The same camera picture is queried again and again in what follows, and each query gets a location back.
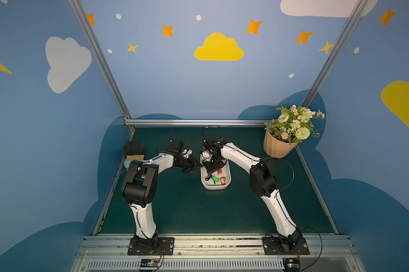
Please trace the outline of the black tag key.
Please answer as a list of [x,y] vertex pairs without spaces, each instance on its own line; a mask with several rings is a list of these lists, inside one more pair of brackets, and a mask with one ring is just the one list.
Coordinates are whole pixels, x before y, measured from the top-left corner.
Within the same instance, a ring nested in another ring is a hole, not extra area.
[[213,175],[212,174],[209,174],[209,175],[207,175],[206,177],[205,177],[205,180],[206,181],[212,181],[212,178],[213,178]]

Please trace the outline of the green tag key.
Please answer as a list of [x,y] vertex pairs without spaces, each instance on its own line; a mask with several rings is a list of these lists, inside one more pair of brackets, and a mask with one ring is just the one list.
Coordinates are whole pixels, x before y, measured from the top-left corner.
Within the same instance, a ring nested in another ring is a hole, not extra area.
[[215,184],[220,182],[220,180],[215,176],[212,177],[212,180],[214,181]]

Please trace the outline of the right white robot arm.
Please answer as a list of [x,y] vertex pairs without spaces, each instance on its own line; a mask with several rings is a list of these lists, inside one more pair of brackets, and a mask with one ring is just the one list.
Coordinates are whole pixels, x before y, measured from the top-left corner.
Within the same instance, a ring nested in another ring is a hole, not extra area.
[[223,168],[228,160],[249,174],[250,187],[267,206],[276,225],[279,240],[287,251],[294,250],[302,242],[301,230],[292,220],[283,203],[278,181],[269,159],[248,154],[225,138],[218,141],[211,137],[207,138],[203,141],[202,153],[210,155],[210,158],[202,163],[209,174]]

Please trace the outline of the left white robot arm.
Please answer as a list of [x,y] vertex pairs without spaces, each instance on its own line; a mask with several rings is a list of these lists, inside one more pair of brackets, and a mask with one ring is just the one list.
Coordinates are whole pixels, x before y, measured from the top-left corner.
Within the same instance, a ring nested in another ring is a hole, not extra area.
[[188,150],[185,154],[160,153],[149,160],[130,162],[121,196],[131,208],[135,224],[135,235],[139,239],[151,240],[157,233],[153,219],[152,202],[156,195],[158,175],[171,168],[179,168],[183,173],[200,170],[202,164]]

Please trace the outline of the white plastic storage box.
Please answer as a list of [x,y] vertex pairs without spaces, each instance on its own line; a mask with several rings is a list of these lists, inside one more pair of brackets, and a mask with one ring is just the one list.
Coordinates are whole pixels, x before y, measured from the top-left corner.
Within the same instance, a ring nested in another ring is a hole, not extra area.
[[209,175],[205,169],[205,167],[203,166],[203,157],[200,155],[200,162],[202,164],[202,168],[201,168],[201,182],[202,185],[207,189],[207,190],[222,190],[222,189],[226,189],[229,184],[232,181],[232,177],[231,177],[231,172],[230,172],[230,167],[229,167],[229,163],[228,160],[225,159],[225,166],[222,168],[222,174],[219,175],[218,171],[212,173],[213,176],[217,177],[218,179],[220,179],[221,177],[225,177],[226,178],[226,185],[222,185],[220,182],[215,184],[214,181],[210,180],[210,181],[206,181],[205,177],[207,175]]

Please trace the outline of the left controller board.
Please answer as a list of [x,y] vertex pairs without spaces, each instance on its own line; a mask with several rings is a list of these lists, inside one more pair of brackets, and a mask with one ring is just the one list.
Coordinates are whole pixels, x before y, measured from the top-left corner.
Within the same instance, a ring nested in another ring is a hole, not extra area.
[[141,269],[155,269],[159,267],[159,261],[156,261],[155,259],[141,259],[139,267]]

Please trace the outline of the controller board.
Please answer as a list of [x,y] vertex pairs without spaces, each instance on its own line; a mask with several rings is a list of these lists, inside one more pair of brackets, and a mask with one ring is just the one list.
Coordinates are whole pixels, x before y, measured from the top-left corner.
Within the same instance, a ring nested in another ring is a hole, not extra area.
[[298,258],[284,258],[283,271],[284,272],[300,272],[300,260]]
[[141,259],[139,267],[141,269],[155,269],[159,267],[159,261],[156,261],[155,259]]

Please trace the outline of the right controller board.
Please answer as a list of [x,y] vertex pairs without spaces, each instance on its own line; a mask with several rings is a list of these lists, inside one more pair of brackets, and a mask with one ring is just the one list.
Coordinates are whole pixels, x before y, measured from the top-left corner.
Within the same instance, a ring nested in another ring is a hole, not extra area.
[[298,258],[284,258],[283,271],[284,272],[300,272],[300,260]]

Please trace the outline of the horizontal aluminium frame rail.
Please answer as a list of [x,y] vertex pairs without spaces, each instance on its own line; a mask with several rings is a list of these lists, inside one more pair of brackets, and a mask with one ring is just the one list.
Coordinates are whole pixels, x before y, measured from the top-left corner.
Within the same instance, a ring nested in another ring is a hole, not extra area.
[[168,119],[125,119],[124,123],[128,126],[263,126],[269,120],[168,120]]

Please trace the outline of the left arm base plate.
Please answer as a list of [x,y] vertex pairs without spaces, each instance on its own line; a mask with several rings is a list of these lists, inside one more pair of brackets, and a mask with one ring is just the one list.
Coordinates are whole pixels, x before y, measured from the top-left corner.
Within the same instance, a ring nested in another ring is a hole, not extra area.
[[160,255],[172,256],[175,246],[175,238],[161,237],[156,239],[142,239],[133,237],[127,250],[128,256]]

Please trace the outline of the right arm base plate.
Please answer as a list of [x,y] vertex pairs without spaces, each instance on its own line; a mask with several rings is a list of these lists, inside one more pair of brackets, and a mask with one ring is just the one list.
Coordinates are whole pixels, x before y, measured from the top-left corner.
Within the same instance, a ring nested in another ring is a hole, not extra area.
[[265,255],[310,255],[309,248],[304,238],[296,243],[290,243],[285,239],[266,236],[262,238]]

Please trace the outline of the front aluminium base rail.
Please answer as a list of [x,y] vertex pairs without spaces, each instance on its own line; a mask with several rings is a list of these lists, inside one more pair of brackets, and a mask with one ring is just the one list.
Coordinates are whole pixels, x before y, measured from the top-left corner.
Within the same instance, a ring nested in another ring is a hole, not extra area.
[[[306,234],[310,255],[265,255],[267,235],[165,235],[175,238],[172,256],[128,256],[130,235],[86,236],[73,272],[283,272],[284,258],[298,258],[301,272],[363,272],[365,267],[347,235]],[[141,259],[159,267],[141,269]]]

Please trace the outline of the left aluminium frame post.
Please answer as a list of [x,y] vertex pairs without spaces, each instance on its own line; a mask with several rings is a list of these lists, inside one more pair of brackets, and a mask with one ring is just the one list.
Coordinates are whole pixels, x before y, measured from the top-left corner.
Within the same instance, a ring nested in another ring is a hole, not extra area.
[[77,19],[85,38],[87,39],[90,48],[92,50],[92,53],[94,54],[97,63],[99,64],[99,67],[105,77],[105,80],[114,96],[114,99],[124,117],[124,124],[130,129],[131,131],[131,136],[133,137],[136,127],[135,125],[128,125],[126,121],[131,120],[131,115],[129,112],[129,109],[126,105],[126,102],[124,100],[124,97],[118,87],[118,84],[113,76],[113,73],[108,65],[107,59],[104,56],[104,53],[102,51],[102,48],[100,46],[100,43],[97,40],[97,37],[95,35],[95,32],[92,28],[92,25],[87,17],[87,14],[85,13],[84,6],[82,4],[82,1],[78,0],[68,0],[68,3],[75,15],[75,18]]

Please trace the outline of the aluminium frame post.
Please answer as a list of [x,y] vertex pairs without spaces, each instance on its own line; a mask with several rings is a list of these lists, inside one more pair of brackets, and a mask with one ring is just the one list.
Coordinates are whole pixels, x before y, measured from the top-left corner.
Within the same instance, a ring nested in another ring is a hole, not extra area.
[[303,107],[309,108],[310,105],[312,104],[321,86],[325,82],[334,64],[338,60],[339,55],[343,51],[345,45],[349,41],[353,32],[355,31],[358,23],[362,19],[363,11],[365,10],[365,7],[368,5],[368,3],[369,3],[369,0],[358,0],[356,2],[352,12],[350,13],[350,16],[346,20],[341,32],[339,33],[335,41],[335,46],[332,48],[331,52],[328,54],[313,85],[311,86],[304,100],[302,101]]
[[118,84],[113,76],[113,73],[108,65],[107,59],[104,56],[104,53],[102,51],[102,48],[100,46],[100,43],[97,40],[97,37],[95,35],[95,32],[92,28],[92,25],[87,17],[87,14],[85,13],[84,6],[82,4],[82,1],[78,0],[68,0],[68,3],[75,15],[75,18],[77,19],[85,38],[87,39],[90,48],[92,50],[92,53],[94,54],[97,63],[99,64],[99,67],[105,77],[105,80],[114,96],[114,99],[124,117],[124,124],[130,129],[131,131],[131,136],[133,137],[136,127],[135,125],[128,125],[126,121],[131,120],[131,115],[129,112],[129,109],[126,105],[126,102],[124,100],[124,97],[118,87]]

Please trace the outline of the right aluminium frame post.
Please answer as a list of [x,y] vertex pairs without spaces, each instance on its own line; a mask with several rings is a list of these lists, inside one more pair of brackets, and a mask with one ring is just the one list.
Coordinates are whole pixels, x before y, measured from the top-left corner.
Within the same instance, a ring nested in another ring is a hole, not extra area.
[[339,33],[335,41],[335,46],[332,48],[331,52],[328,54],[313,85],[311,86],[304,100],[302,101],[303,107],[309,108],[310,105],[312,104],[321,86],[325,82],[334,64],[338,60],[339,55],[343,51],[345,45],[349,41],[353,32],[355,31],[358,23],[362,19],[363,11],[365,10],[365,7],[368,5],[368,3],[369,3],[369,0],[358,0],[356,2],[352,12],[350,13],[350,16],[346,20],[341,32]]

